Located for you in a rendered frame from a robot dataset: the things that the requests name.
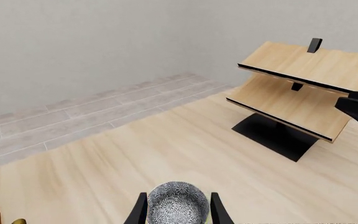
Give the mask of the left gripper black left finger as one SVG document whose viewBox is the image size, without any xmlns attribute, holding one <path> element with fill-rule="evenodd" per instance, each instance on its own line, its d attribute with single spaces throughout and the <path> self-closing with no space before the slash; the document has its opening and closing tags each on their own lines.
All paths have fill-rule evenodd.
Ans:
<svg viewBox="0 0 358 224">
<path fill-rule="evenodd" d="M 124 224 L 145 224 L 147 220 L 147 210 L 147 193 L 142 192 L 139 194 L 139 197 Z"/>
</svg>

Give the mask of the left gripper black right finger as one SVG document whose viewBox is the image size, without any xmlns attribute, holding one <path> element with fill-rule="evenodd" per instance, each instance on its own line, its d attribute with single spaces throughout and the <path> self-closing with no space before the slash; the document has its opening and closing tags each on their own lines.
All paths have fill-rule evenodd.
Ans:
<svg viewBox="0 0 358 224">
<path fill-rule="evenodd" d="M 211 193 L 210 208 L 213 224 L 234 224 L 217 192 Z"/>
</svg>

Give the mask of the black white patterned bowl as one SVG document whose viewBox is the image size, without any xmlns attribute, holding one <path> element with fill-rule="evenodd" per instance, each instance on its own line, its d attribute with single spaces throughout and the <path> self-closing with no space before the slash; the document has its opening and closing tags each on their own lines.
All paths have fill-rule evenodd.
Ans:
<svg viewBox="0 0 358 224">
<path fill-rule="evenodd" d="M 193 184 L 169 181 L 156 186 L 147 197 L 148 224 L 205 224 L 209 201 Z"/>
</svg>

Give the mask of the wooden two-tier rack black base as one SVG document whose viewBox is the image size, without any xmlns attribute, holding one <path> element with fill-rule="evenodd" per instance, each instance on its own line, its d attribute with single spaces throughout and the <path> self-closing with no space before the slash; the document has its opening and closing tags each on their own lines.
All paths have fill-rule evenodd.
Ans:
<svg viewBox="0 0 358 224">
<path fill-rule="evenodd" d="M 358 91 L 358 53 L 264 42 L 238 64 L 252 72 L 226 99 L 252 114 L 233 130 L 292 161 L 317 141 L 334 142 L 352 119 L 334 106 Z"/>
</svg>

